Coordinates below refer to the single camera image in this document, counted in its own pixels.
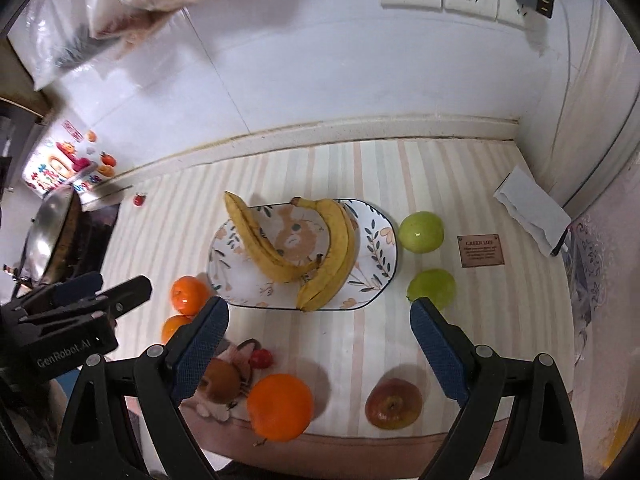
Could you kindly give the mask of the small mandarin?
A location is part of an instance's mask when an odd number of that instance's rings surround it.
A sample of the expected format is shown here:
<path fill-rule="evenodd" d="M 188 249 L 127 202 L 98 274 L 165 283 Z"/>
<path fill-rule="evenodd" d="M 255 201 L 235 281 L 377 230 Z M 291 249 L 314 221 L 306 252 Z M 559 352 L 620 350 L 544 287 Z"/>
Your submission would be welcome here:
<path fill-rule="evenodd" d="M 178 313 L 189 318 L 202 310 L 209 297 L 209 287 L 194 276 L 182 276 L 171 285 L 170 302 L 172 306 Z"/>
<path fill-rule="evenodd" d="M 176 331 L 180 327 L 189 325 L 191 321 L 192 318 L 185 315 L 174 315 L 168 318 L 160 331 L 160 342 L 162 344 L 167 344 L 169 339 L 175 335 Z"/>

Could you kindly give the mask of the white wall socket right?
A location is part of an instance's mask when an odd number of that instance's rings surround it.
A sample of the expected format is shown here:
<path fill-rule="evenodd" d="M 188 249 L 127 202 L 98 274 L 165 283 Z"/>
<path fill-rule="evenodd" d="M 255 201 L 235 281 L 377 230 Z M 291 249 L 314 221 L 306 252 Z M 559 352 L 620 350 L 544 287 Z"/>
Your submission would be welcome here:
<path fill-rule="evenodd" d="M 516 0 L 498 0 L 497 21 L 520 29 L 526 27 L 527 10 Z"/>

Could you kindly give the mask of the steel wok pan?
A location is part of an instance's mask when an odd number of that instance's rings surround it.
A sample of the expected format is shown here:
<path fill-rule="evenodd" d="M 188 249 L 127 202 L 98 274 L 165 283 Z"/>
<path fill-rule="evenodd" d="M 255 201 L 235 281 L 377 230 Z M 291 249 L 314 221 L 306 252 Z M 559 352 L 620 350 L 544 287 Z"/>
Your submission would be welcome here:
<path fill-rule="evenodd" d="M 81 216 L 81 201 L 70 185 L 47 192 L 29 228 L 21 256 L 21 281 L 31 288 L 62 278 Z"/>

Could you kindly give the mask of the red apple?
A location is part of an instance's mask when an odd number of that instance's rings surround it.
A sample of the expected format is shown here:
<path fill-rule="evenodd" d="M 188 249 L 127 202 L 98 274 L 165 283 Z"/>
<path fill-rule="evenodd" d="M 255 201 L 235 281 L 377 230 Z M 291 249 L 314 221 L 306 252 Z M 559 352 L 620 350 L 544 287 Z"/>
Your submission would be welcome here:
<path fill-rule="evenodd" d="M 390 378 L 379 382 L 370 392 L 364 414 L 372 426 L 383 430 L 401 430 L 421 415 L 423 398 L 411 382 Z"/>

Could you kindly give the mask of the green apple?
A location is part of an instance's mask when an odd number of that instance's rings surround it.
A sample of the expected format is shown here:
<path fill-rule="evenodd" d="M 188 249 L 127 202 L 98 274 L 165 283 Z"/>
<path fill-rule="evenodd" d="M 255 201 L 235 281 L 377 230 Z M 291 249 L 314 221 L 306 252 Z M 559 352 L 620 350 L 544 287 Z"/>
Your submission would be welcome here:
<path fill-rule="evenodd" d="M 444 235 L 444 224 L 437 214 L 418 211 L 402 220 L 398 240 L 409 252 L 426 254 L 442 246 Z"/>
<path fill-rule="evenodd" d="M 438 310 L 444 310 L 452 304 L 456 295 L 456 281 L 444 269 L 428 269 L 416 274 L 406 292 L 410 302 L 427 298 Z"/>

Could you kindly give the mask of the colourful fruit sticker sheet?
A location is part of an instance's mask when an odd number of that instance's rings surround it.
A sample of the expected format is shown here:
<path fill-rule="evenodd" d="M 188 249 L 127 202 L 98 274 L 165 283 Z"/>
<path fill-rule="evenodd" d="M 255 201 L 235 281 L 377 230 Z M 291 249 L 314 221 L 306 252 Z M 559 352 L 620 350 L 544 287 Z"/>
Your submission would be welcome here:
<path fill-rule="evenodd" d="M 119 163 L 106 141 L 76 117 L 47 128 L 22 172 L 23 182 L 39 196 L 68 185 L 84 195 L 113 179 Z"/>

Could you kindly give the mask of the brown kiwi-like fruit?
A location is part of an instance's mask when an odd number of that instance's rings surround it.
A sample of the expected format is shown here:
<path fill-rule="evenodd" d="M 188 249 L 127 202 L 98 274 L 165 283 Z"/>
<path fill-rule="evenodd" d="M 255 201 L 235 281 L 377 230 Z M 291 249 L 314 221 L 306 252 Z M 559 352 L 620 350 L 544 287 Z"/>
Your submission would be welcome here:
<path fill-rule="evenodd" d="M 240 394 L 240 372 L 233 364 L 213 358 L 206 367 L 196 391 L 209 402 L 228 404 Z"/>

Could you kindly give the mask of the striped table cloth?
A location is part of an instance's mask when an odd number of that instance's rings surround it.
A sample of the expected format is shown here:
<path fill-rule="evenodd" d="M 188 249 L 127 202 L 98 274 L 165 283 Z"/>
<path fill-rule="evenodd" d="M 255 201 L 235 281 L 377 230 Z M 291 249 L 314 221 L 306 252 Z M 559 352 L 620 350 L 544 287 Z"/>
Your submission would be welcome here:
<path fill-rule="evenodd" d="M 509 141 L 381 140 L 293 148 L 196 166 L 140 183 L 119 214 L 104 259 L 107 286 L 136 275 L 153 284 L 151 299 L 117 324 L 119 359 L 160 340 L 171 315 L 169 291 L 183 275 L 206 270 L 210 245 L 228 218 L 229 191 L 252 205 L 295 196 L 359 198 L 394 223 L 428 210 L 442 218 L 436 252 L 401 252 L 380 296 L 357 310 L 278 311 L 234 308 L 227 337 L 258 340 L 274 370 L 300 378 L 314 394 L 314 420 L 288 443 L 258 445 L 244 408 L 228 422 L 184 413 L 198 442 L 239 462 L 334 478 L 393 478 L 418 474 L 434 454 L 458 407 L 442 393 L 409 323 L 406 289 L 420 271 L 442 268 L 457 283 L 446 319 L 477 344 L 523 360 L 548 353 L 565 385 L 574 382 L 574 324 L 563 263 L 548 258 L 495 200 L 495 189 L 524 158 Z M 465 269 L 460 235 L 498 234 L 503 266 Z M 401 430 L 372 426 L 364 406 L 382 380 L 416 385 L 419 418 Z"/>

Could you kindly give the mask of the floral white ceramic plate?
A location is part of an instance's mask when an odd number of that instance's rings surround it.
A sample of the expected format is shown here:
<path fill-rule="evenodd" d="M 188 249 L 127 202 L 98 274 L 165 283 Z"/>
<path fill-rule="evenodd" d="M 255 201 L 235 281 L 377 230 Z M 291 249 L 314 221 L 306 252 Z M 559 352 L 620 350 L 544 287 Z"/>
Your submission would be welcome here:
<path fill-rule="evenodd" d="M 338 201 L 354 225 L 357 257 L 341 290 L 326 311 L 357 310 L 382 294 L 395 276 L 395 231 L 382 211 L 356 198 Z M 290 204 L 254 206 L 262 235 L 286 260 L 301 264 L 329 248 L 329 233 L 318 212 Z M 235 226 L 228 220 L 216 232 L 208 254 L 207 277 L 228 304 L 253 309 L 293 310 L 299 283 L 276 284 L 250 260 Z"/>

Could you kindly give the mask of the large orange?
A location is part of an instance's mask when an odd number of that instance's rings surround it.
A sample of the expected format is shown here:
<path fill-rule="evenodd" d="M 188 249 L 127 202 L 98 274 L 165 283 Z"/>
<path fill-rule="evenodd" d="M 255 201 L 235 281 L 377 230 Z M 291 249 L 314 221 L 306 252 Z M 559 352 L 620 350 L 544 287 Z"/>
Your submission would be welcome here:
<path fill-rule="evenodd" d="M 262 378 L 246 399 L 250 426 L 259 437 L 273 442 L 297 439 L 314 417 L 309 387 L 289 374 Z"/>

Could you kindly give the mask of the right yellow banana bunch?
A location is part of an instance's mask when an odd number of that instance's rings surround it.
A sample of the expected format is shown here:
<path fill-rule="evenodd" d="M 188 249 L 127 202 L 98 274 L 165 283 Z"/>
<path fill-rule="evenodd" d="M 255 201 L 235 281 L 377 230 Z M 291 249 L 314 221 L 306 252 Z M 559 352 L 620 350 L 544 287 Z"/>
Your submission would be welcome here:
<path fill-rule="evenodd" d="M 314 210 L 326 224 L 329 248 L 314 276 L 299 289 L 296 308 L 304 312 L 324 307 L 347 281 L 356 259 L 356 235 L 352 220 L 335 200 L 294 197 L 291 204 Z"/>

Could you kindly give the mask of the left yellow banana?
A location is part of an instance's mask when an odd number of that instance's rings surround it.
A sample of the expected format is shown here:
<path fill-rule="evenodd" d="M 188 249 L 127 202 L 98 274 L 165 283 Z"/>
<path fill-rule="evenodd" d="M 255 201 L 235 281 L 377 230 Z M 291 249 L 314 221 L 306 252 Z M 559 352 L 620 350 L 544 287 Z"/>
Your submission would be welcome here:
<path fill-rule="evenodd" d="M 294 264 L 280 255 L 268 238 L 262 237 L 259 224 L 240 196 L 226 191 L 224 204 L 247 255 L 270 281 L 279 284 L 294 282 L 318 268 L 322 255 L 303 264 Z"/>

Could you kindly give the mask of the brown label patch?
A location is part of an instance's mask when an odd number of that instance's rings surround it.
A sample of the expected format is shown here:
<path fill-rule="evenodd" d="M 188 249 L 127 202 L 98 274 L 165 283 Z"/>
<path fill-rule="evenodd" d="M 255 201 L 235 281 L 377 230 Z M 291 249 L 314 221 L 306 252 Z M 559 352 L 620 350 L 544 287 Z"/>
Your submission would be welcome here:
<path fill-rule="evenodd" d="M 461 265 L 465 269 L 504 265 L 498 234 L 460 235 L 458 247 Z"/>

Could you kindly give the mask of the clear plastic bag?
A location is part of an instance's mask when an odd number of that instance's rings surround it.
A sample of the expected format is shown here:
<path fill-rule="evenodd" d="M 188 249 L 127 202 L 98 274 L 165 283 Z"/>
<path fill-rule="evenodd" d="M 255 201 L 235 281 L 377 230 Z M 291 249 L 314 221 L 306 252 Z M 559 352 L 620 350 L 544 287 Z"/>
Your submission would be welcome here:
<path fill-rule="evenodd" d="M 307 0 L 28 0 L 2 47 L 35 90 L 73 73 L 141 84 L 178 70 L 206 41 L 288 27 Z"/>

